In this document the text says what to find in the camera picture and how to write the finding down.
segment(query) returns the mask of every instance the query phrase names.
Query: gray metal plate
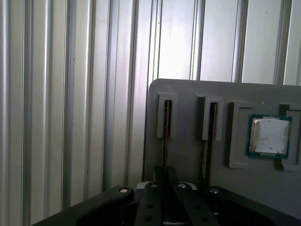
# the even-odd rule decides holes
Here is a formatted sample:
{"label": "gray metal plate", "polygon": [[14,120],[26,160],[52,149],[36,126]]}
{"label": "gray metal plate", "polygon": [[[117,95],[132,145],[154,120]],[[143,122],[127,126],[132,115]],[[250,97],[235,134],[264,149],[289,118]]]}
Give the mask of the gray metal plate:
{"label": "gray metal plate", "polygon": [[[152,180],[152,167],[162,162],[162,138],[158,137],[159,97],[173,97],[173,113],[167,163],[177,170],[179,180],[198,184],[204,134],[198,125],[199,98],[223,102],[221,141],[214,142],[210,185],[221,186],[247,198],[301,219],[300,124],[301,87],[212,81],[156,80],[149,90],[146,116],[144,180]],[[289,158],[274,159],[245,155],[250,113],[293,117]]]}

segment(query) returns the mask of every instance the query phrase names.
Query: screw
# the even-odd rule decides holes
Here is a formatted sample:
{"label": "screw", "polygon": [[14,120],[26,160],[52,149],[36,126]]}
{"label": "screw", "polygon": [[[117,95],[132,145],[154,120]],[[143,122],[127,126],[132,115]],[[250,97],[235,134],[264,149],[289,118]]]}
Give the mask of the screw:
{"label": "screw", "polygon": [[210,189],[210,192],[213,193],[213,194],[217,194],[217,193],[218,193],[218,190],[215,189],[215,188],[211,188],[211,189]]}
{"label": "screw", "polygon": [[180,187],[180,188],[186,188],[186,185],[185,184],[179,184],[178,187]]}

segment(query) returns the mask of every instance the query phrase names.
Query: vertical ridge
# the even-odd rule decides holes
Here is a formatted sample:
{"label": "vertical ridge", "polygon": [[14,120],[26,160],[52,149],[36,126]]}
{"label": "vertical ridge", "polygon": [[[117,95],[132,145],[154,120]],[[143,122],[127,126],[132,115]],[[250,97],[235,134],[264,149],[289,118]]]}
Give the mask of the vertical ridge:
{"label": "vertical ridge", "polygon": [[110,1],[96,1],[93,27],[93,61],[91,72],[91,110],[88,157],[88,189],[90,198],[102,191],[105,100],[108,77],[108,32]]}
{"label": "vertical ridge", "polygon": [[149,81],[158,78],[159,70],[159,52],[160,52],[160,36],[161,36],[161,18],[162,18],[163,0],[153,0],[151,10],[150,25],[150,65],[149,65]]}
{"label": "vertical ridge", "polygon": [[9,215],[8,225],[22,222],[22,172],[23,172],[23,97],[24,97],[24,5],[22,1],[10,1],[9,44]]}
{"label": "vertical ridge", "polygon": [[71,205],[87,198],[93,0],[77,1],[71,151]]}
{"label": "vertical ridge", "polygon": [[1,112],[0,112],[0,222],[8,225],[8,149],[9,149],[9,0],[1,1]]}
{"label": "vertical ridge", "polygon": [[135,187],[142,180],[144,125],[148,90],[148,70],[151,39],[152,2],[140,1],[136,5],[135,46],[130,113],[130,138],[127,185]]}
{"label": "vertical ridge", "polygon": [[70,1],[70,31],[68,37],[69,55],[65,56],[68,65],[68,87],[67,87],[67,106],[65,113],[65,141],[63,152],[63,194],[62,210],[71,205],[71,167],[72,167],[72,137],[73,137],[73,106],[74,106],[74,74],[75,74],[75,40],[76,40],[76,9],[77,1]]}
{"label": "vertical ridge", "polygon": [[33,3],[23,1],[23,173],[22,226],[31,225],[31,165],[32,165],[32,39]]}
{"label": "vertical ridge", "polygon": [[55,0],[52,6],[50,67],[48,217],[62,210],[65,106],[69,65],[70,1]]}
{"label": "vertical ridge", "polygon": [[48,215],[52,1],[34,1],[33,8],[31,224]]}
{"label": "vertical ridge", "polygon": [[195,0],[192,45],[190,58],[190,80],[200,80],[201,52],[203,42],[206,0]]}
{"label": "vertical ridge", "polygon": [[283,85],[285,77],[286,51],[290,29],[292,0],[282,0],[280,8],[277,50],[273,84]]}
{"label": "vertical ridge", "polygon": [[232,82],[242,82],[248,4],[249,0],[238,0]]}

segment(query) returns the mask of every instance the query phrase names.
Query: corrugated metal wall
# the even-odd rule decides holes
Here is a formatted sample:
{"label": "corrugated metal wall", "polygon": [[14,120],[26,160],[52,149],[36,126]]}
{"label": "corrugated metal wall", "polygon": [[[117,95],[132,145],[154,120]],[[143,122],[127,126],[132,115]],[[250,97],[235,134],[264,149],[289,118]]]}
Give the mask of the corrugated metal wall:
{"label": "corrugated metal wall", "polygon": [[157,78],[300,85],[300,0],[1,0],[0,225],[142,177]]}

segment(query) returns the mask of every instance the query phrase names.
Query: black metal arm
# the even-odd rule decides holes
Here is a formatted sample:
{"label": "black metal arm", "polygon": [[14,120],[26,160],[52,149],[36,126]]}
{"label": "black metal arm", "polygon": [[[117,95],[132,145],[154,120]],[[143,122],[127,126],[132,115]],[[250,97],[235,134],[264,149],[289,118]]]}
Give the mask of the black metal arm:
{"label": "black metal arm", "polygon": [[179,183],[172,167],[154,168],[153,182],[134,193],[109,189],[34,226],[300,226],[301,220],[221,187],[198,190]]}
{"label": "black metal arm", "polygon": [[40,221],[34,226],[120,225],[120,207],[131,202],[133,197],[132,188],[117,186]]}

